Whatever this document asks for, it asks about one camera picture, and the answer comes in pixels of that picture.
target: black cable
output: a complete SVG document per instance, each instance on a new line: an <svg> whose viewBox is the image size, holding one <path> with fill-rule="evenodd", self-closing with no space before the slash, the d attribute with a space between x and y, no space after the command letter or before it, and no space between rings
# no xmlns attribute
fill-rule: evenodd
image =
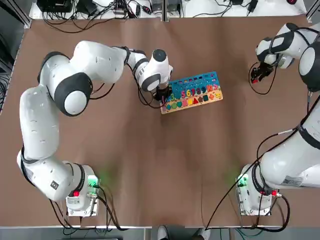
<svg viewBox="0 0 320 240"><path fill-rule="evenodd" d="M320 31L318 31L318 30L315 30L315 29L313 29L313 28L310 28L310 27L299 27L299 28L297 28L297 30L309 30L309 31L311 31L311 32L314 32L314 33L316 33L316 34L319 34L320 33Z"/></svg>
<svg viewBox="0 0 320 240"><path fill-rule="evenodd" d="M63 220L65 221L65 223L66 223L66 225L67 225L67 226L66 226L65 224L63 224L63 223L61 222L61 220L60 220L60 218L59 218L59 216L58 216L58 214L57 214L57 210L56 210L56 208L55 208L55 206L54 206L54 204L53 204L53 201L52 201L51 199L49 199L49 201L50 201L50 204L51 204L52 209L53 209L53 211L54 211L54 214L55 214L55 216L56 216L56 219L59 221L59 223L60 223L61 226L64 228L64 230L65 230L65 229L73 229L73 230L75 230L74 232L68 233L68 234L65 234L65 233L64 233L64 230L63 230L63 234L65 234L65 235L71 235L71 234L75 233L75 232L78 231L78 230L95 230L95 229L97 229L96 227L73 227L65 218L63 218ZM57 203L55 203L55 204L57 205L57 207L58 207L58 209L59 209L59 212L60 212L60 214L62 215L62 217L64 217L63 214L62 214L62 211L61 211L61 209L60 209L60 207L59 207L59 205L58 205Z"/></svg>
<svg viewBox="0 0 320 240"><path fill-rule="evenodd" d="M112 219L112 221L113 221L116 229L118 229L119 231L129 230L129 228L122 228L122 227L120 227L119 224L118 224L118 222L115 220L115 217L114 217L111 209L109 208L107 202L106 202L102 197L100 197L100 196L98 196L97 198L105 205L105 207L106 207L107 211L109 212L110 217L111 217L111 219Z"/></svg>
<svg viewBox="0 0 320 240"><path fill-rule="evenodd" d="M225 7L229 7L229 5L230 5L230 3L228 4L228 5L225 5L225 4L220 4L220 3L218 3L218 1L217 0L214 0L215 2L216 2L216 4L218 4L218 6L225 6Z"/></svg>
<svg viewBox="0 0 320 240"><path fill-rule="evenodd" d="M275 78L276 78L276 74L277 74L277 66L275 66L273 79L272 79L272 82L271 82L271 85L270 85L268 91L266 91L266 92L258 92L258 91L256 91L256 90L253 88L253 86L252 86L252 84L251 84L251 81L250 81L250 73L251 73L251 70L252 70L252 68L253 68L256 64L258 64L258 62L254 63L254 64L250 67L250 69L249 69L249 73L248 73L249 85L250 85L251 89L252 89L256 94L259 94L259 95L267 95L267 94L270 92L270 90L271 90L271 88L272 88L272 85L274 84L274 81L275 81Z"/></svg>
<svg viewBox="0 0 320 240"><path fill-rule="evenodd" d="M288 199L284 195L282 195L281 198L285 201L285 204L287 207L286 218L285 218L285 222L282 225L282 227L280 227L278 229L269 229L269 228L265 228L265 227L256 226L255 227L256 229L260 229L260 230L270 232L270 233L279 233L279 232L283 231L284 229L286 229L286 227L288 226L289 220L290 220L290 211L291 210L290 210L290 204L289 204Z"/></svg>
<svg viewBox="0 0 320 240"><path fill-rule="evenodd" d="M106 193L105 193L105 190L101 187L101 186L99 186L99 189L102 191L102 193L103 193L103 196L104 196L104 200L105 200L105 213L106 213L106 231L107 232L111 232L111 230L109 231L108 230L108 226L109 226L109 224L108 224L108 208L107 208L107 195L106 195Z"/></svg>
<svg viewBox="0 0 320 240"><path fill-rule="evenodd" d="M61 25L61 24L64 24L65 22L67 22L68 20L74 20L74 19L77 19L77 11L75 11L70 18L68 18L68 20L64 20L63 22L59 22L59 23L54 23L54 22L49 22L48 19L45 18L45 15L44 13L42 12L42 18L44 20L44 22L46 24L48 24L50 27L62 32L62 33L66 33L66 34L77 34L77 33L81 33L85 30L88 30L92 27L94 27L95 25L97 24L102 24L102 23L106 23L112 19L125 19L127 16L123 16L123 17L114 17L114 18L110 18L110 19L106 19L104 21L100 21L100 22L96 22L92 25L90 25L92 23L93 20L95 20L98 16L102 17L103 14L105 14L106 12L108 12L109 10L112 10L112 7L114 6L114 2L111 2L107 7L105 7L103 10L99 11L97 14L95 14L93 16L93 18L90 19L90 21L85 25L85 27L80 27L78 26L74 21L72 21L72 23L80 30L78 31L66 31L66 30L62 30L54 25Z"/></svg>
<svg viewBox="0 0 320 240"><path fill-rule="evenodd" d="M197 15L195 15L195 16L193 16L193 18L195 18L195 17L198 17L198 16L200 16L200 15L210 15L210 16L213 16L213 15L219 15L219 14L225 14L227 11L229 11L229 9L231 8L228 8L229 6L232 6L232 4L230 5L230 3L226 6L226 8L222 11L222 12L217 12L217 13L200 13L200 14L197 14Z"/></svg>
<svg viewBox="0 0 320 240"><path fill-rule="evenodd" d="M226 9L226 10L224 11L224 13L221 14L221 17L223 17L223 16L225 15L225 13L228 12L231 8L232 8L232 2L230 1L230 2L229 2L229 8Z"/></svg>
<svg viewBox="0 0 320 240"><path fill-rule="evenodd" d="M185 17L184 5L182 4L182 0L180 0L180 2L181 2L182 17L184 18Z"/></svg>
<svg viewBox="0 0 320 240"><path fill-rule="evenodd" d="M305 35L303 35L301 32L299 32L298 30L292 30L293 32L299 34L303 40L306 42L306 44L309 46L310 45L310 42L308 41L308 39L305 37Z"/></svg>
<svg viewBox="0 0 320 240"><path fill-rule="evenodd" d="M98 92L104 85L105 85L105 83L102 83L101 86L97 90L93 90L92 91L91 95L95 94L96 92Z"/></svg>
<svg viewBox="0 0 320 240"><path fill-rule="evenodd" d="M111 92L111 90L114 88L114 86L115 86L115 84L112 84L110 89L105 94L98 96L98 97L90 97L90 100L98 100L98 99L104 98L105 96L107 96Z"/></svg>
<svg viewBox="0 0 320 240"><path fill-rule="evenodd" d="M244 5L244 6L241 4L240 6L241 6L241 7L246 8L246 7L248 7L248 6L249 6L249 4L250 4L250 3L251 3L251 2L247 3L247 4L246 4L246 5Z"/></svg>

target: person's foot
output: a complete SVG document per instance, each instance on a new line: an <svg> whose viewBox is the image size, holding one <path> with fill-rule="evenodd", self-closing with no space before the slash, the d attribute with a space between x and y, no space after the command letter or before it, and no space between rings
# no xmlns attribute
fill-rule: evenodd
<svg viewBox="0 0 320 240"><path fill-rule="evenodd" d="M168 231L165 226L160 226L158 228L158 240L162 240L162 239L167 239L167 240L169 239Z"/></svg>
<svg viewBox="0 0 320 240"><path fill-rule="evenodd" d="M211 229L205 230L205 228L200 228L196 233L197 236L203 237L204 240L209 240L211 234Z"/></svg>

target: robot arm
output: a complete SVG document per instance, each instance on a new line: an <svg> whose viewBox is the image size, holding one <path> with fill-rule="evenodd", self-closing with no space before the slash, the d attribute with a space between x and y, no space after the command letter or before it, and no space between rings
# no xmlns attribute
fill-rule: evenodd
<svg viewBox="0 0 320 240"><path fill-rule="evenodd" d="M260 66L253 68L251 82L260 82L273 71L274 67L286 69L295 59L303 58L299 62L301 78L311 92L319 91L320 88L316 88L318 86L316 76L308 74L316 67L313 66L315 56L311 53L311 49L306 51L307 48L316 48L315 40L318 37L319 27L319 24L307 28L286 23L274 38L264 38L255 50Z"/></svg>
<svg viewBox="0 0 320 240"><path fill-rule="evenodd" d="M173 68L163 50L153 51L148 61L143 51L81 41L71 59L60 52L49 53L38 75L39 85L27 89L20 98L23 147L17 163L25 178L49 199L67 198L70 213L82 212L77 216L86 216L84 212L88 213L87 209L93 206L88 194L90 178L95 174L87 165L56 159L58 112L70 117L81 114L88 105L92 81L114 84L125 65L132 69L142 90L169 96Z"/></svg>
<svg viewBox="0 0 320 240"><path fill-rule="evenodd" d="M314 25L310 30L298 28L292 23L285 24L274 39L265 38L257 46L260 65L267 65L269 70L273 67L287 68L294 59L299 59L301 79L309 91L320 91L319 32L313 31L318 27ZM243 168L237 186L242 215L266 215L272 203L272 190L320 188L319 99L290 138L266 152L260 164L249 170L249 165Z"/></svg>

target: cable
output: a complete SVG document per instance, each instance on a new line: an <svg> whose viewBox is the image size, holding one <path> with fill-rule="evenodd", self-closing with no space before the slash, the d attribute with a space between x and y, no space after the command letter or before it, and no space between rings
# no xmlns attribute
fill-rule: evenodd
<svg viewBox="0 0 320 240"><path fill-rule="evenodd" d="M305 35L303 35L301 32L299 32L298 30L293 30L294 33L297 33L299 34L303 40L306 42L306 44L309 46L310 45L310 42L307 40L307 38L305 37Z"/></svg>
<svg viewBox="0 0 320 240"><path fill-rule="evenodd" d="M316 33L316 34L319 34L320 33L320 31L318 31L318 30L315 30L315 29L313 29L313 28L310 28L310 27L298 27L297 28L297 30L308 30L308 31L311 31L311 32L314 32L314 33Z"/></svg>
<svg viewBox="0 0 320 240"><path fill-rule="evenodd" d="M195 18L195 17L198 17L198 16L200 16L200 15L210 15L210 16L213 16L213 15L219 15L219 14L225 14L227 11L229 11L230 10L230 8L228 8L230 6L230 8L231 8L231 6L232 6L232 3L231 3L231 1L229 2L229 4L226 6L226 8L222 11L222 12L217 12L217 13L200 13L200 14L197 14L197 15L195 15L195 16L193 16L193 18Z"/></svg>
<svg viewBox="0 0 320 240"><path fill-rule="evenodd" d="M266 232L270 232L270 233L279 233L281 231L283 231L288 223L289 223L289 219L290 219L290 204L289 204L289 201L288 199L282 195L281 198L285 201L285 204L286 204L286 207L287 207L287 213L286 213L286 219L285 219L285 222L284 224L282 225L282 227L280 227L279 229L269 229L269 228L265 228L265 227L260 227L260 226L256 226L255 228L256 229L260 229L260 230L263 230L263 231L266 231Z"/></svg>
<svg viewBox="0 0 320 240"><path fill-rule="evenodd" d="M49 22L48 19L45 17L44 13L42 12L42 18L44 20L44 22L46 24L48 24L50 27L54 28L55 30L58 30L62 33L66 33L66 34L77 34L77 33L81 33L85 30L88 30L92 27L94 27L95 25L97 24L102 24L102 23L106 23L112 19L126 19L127 18L127 15L123 16L123 17L114 17L114 18L110 18L110 19L106 19L104 21L100 21L100 22L96 22L92 25L90 25L92 23L93 20L95 20L97 17L100 16L100 19L101 17L107 13L108 11L112 10L113 9L113 6L114 6L115 2L111 2L108 6L106 6L103 10L99 11L97 14L95 14L91 19L90 21L85 25L85 27L81 27L81 26L78 26L73 20L74 19L77 19L77 11L75 11L68 19L64 20L63 22L58 22L58 23L54 23L54 22ZM66 30L62 30L58 27L56 27L55 25L61 25L61 24L64 24L66 23L67 21L69 20L72 20L72 23L80 30L77 30L77 31L66 31Z"/></svg>
<svg viewBox="0 0 320 240"><path fill-rule="evenodd" d="M93 90L92 91L91 95L95 94L96 92L98 92L104 85L105 85L105 83L102 83L101 86L97 90Z"/></svg>
<svg viewBox="0 0 320 240"><path fill-rule="evenodd" d="M111 90L114 88L114 86L115 86L115 83L112 84L112 86L110 87L110 89L109 89L105 94L103 94L103 95L101 95L101 96L98 96L98 97L90 97L89 99L90 99L90 100L98 100L98 99L104 98L105 96L107 96L107 95L111 92Z"/></svg>
<svg viewBox="0 0 320 240"><path fill-rule="evenodd" d="M103 196L104 196L104 200L105 200L105 213L106 213L106 231L107 232L111 232L111 230L109 231L108 230L108 209L107 209L107 196L106 196L106 193L105 193L105 190L101 187L101 186L99 186L99 189L102 191L102 193L103 193Z"/></svg>
<svg viewBox="0 0 320 240"><path fill-rule="evenodd" d="M102 197L100 197L100 196L98 196L97 198L105 205L107 211L108 211L109 214L110 214L110 217L111 217L114 225L116 226L116 229L118 229L119 231L129 230L129 228L121 228L121 227L119 226L118 222L115 220L114 215L113 215L112 211L110 210L107 202L106 202Z"/></svg>
<svg viewBox="0 0 320 240"><path fill-rule="evenodd" d="M309 91L309 90L308 90L308 96L307 96L307 100L306 100L306 113L307 113L307 114L308 114L308 112L309 112L311 96L312 96L312 91Z"/></svg>
<svg viewBox="0 0 320 240"><path fill-rule="evenodd" d="M256 64L258 64L258 62L254 63L254 64L250 67L250 69L249 69L249 73L248 73L249 85L250 85L251 89L252 89L256 94L259 94L259 95L267 95L267 94L270 92L270 90L271 90L271 88L272 88L272 85L274 84L274 81L275 81L275 78L276 78L276 74L277 74L277 66L275 66L273 79L272 79L272 82L271 82L271 85L270 85L268 91L266 91L266 92L258 92L258 91L256 91L256 90L253 88L253 86L252 86L252 84L251 84L251 81L250 81L250 73L251 73L251 70L252 70L252 68L253 68Z"/></svg>
<svg viewBox="0 0 320 240"><path fill-rule="evenodd" d="M55 216L56 216L56 219L59 221L59 223L60 223L61 226L63 227L63 234L64 234L64 235L66 235L66 236L72 235L72 234L74 234L74 233L75 233L76 231L78 231L78 230L97 229L96 227L73 227L73 226L64 218L63 220L64 220L65 223L67 224L67 226L65 226L65 225L61 222L61 220L60 220L60 218L59 218L59 216L58 216L58 214L57 214L56 208L55 208L52 200L49 199L49 201L50 201L50 204L51 204L52 209L53 209L53 211L54 211L54 214L55 214ZM62 217L63 217L62 211L61 211L61 209L60 209L60 207L59 207L58 204L57 204L57 207L58 207L58 209L59 209L60 214L61 214ZM73 229L73 230L75 230L75 231L73 231L73 232L71 232L71 233L65 233L65 229Z"/></svg>

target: brown table surface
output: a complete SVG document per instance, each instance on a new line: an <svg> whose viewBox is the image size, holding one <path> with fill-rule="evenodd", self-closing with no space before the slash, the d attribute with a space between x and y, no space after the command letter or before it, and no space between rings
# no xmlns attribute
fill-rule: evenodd
<svg viewBox="0 0 320 240"><path fill-rule="evenodd" d="M48 52L71 57L81 40L128 46L148 56L156 48L164 49L174 67L173 80L217 71L223 100L161 115L159 109L139 102L127 68L112 92L91 101L82 115L60 114L57 152L61 160L90 165L110 187L122 226L203 226L201 206L206 224L242 167L254 161L260 141L292 128L306 112L307 89L298 74L298 61L277 72L268 95L257 95L248 84L257 44L287 22L307 25L304 15L171 19L169 23L136 19L111 20L82 33L65 34L34 20L25 31L0 117L0 226L59 225L49 201L24 179L16 163L22 146L19 100L24 90L38 84ZM71 24L64 27L75 30ZM271 80L257 89L265 91ZM278 141L271 140L262 150ZM283 192L291 204L291 226L320 226L318 189ZM232 191L210 225L240 226L237 206ZM280 226L279 212L275 208L271 217L261 217L260 224ZM255 218L243 220L248 226ZM82 223L105 225L103 206L97 217Z"/></svg>

